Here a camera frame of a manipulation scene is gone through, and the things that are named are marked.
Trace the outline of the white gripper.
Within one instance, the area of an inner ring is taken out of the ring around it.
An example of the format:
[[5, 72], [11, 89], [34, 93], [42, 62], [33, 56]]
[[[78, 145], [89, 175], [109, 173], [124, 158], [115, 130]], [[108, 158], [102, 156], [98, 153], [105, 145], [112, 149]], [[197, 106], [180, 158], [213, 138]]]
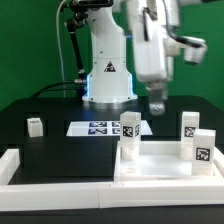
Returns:
[[154, 116], [166, 112], [167, 82], [172, 77], [172, 58], [184, 49], [187, 63], [199, 64], [207, 45], [203, 39], [177, 36], [179, 8], [201, 0], [127, 0], [137, 79], [147, 83], [149, 110]]

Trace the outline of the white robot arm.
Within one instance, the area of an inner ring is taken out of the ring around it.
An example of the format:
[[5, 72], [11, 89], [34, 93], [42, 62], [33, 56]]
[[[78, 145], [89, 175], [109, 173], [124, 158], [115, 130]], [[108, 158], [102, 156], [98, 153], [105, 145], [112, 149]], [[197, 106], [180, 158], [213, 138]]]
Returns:
[[[207, 51], [203, 39], [178, 36], [179, 9], [188, 5], [221, 0], [105, 0], [87, 10], [87, 24], [92, 38], [92, 70], [87, 76], [85, 104], [101, 108], [118, 107], [135, 101], [133, 78], [145, 85], [149, 111], [166, 111], [167, 83], [173, 76], [173, 58], [179, 54], [189, 64], [199, 64]], [[126, 67], [126, 38], [112, 15], [126, 4], [128, 28], [132, 39], [135, 73]]]

